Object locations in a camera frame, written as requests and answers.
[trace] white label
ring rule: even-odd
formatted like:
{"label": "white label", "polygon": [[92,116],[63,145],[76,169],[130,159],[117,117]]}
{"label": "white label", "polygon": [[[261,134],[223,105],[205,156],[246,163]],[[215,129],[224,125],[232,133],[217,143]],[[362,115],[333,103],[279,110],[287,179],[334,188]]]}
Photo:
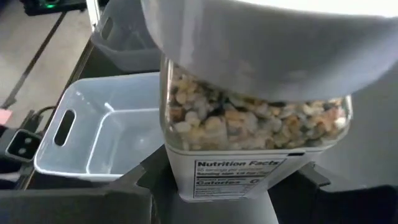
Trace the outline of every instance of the white label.
{"label": "white label", "polygon": [[194,198],[242,197],[285,159],[195,160]]}

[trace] white container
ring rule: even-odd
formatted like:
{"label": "white container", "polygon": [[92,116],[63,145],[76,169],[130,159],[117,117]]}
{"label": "white container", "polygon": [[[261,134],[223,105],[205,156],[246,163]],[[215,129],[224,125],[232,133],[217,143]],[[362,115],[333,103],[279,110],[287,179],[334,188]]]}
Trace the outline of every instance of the white container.
{"label": "white container", "polygon": [[256,198],[349,129],[351,98],[270,102],[221,89],[166,58],[160,120],[186,201]]}
{"label": "white container", "polygon": [[[70,130],[61,125],[67,111],[75,115]],[[34,165],[43,174],[112,181],[162,144],[159,73],[87,78],[62,96]]]}

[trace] white plastic bin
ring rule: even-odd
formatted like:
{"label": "white plastic bin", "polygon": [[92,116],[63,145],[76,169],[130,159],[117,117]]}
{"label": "white plastic bin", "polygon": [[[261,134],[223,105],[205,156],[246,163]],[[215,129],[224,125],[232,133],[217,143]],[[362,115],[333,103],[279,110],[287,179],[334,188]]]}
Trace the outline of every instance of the white plastic bin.
{"label": "white plastic bin", "polygon": [[[74,118],[64,119],[67,111]],[[163,141],[159,73],[87,78],[64,93],[34,165],[43,174],[112,181]]]}

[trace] plastic container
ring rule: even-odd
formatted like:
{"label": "plastic container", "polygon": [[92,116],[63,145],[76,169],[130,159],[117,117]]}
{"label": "plastic container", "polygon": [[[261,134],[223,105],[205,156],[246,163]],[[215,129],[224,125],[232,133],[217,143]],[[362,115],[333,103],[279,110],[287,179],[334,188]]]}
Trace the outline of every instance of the plastic container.
{"label": "plastic container", "polygon": [[112,181],[163,141],[159,73],[88,78],[62,96],[34,165],[43,174]]}
{"label": "plastic container", "polygon": [[220,89],[166,58],[162,65],[162,129],[185,200],[257,197],[349,129],[349,96],[269,102]]}
{"label": "plastic container", "polygon": [[139,0],[109,1],[91,40],[124,72],[159,66],[160,51],[148,33]]}

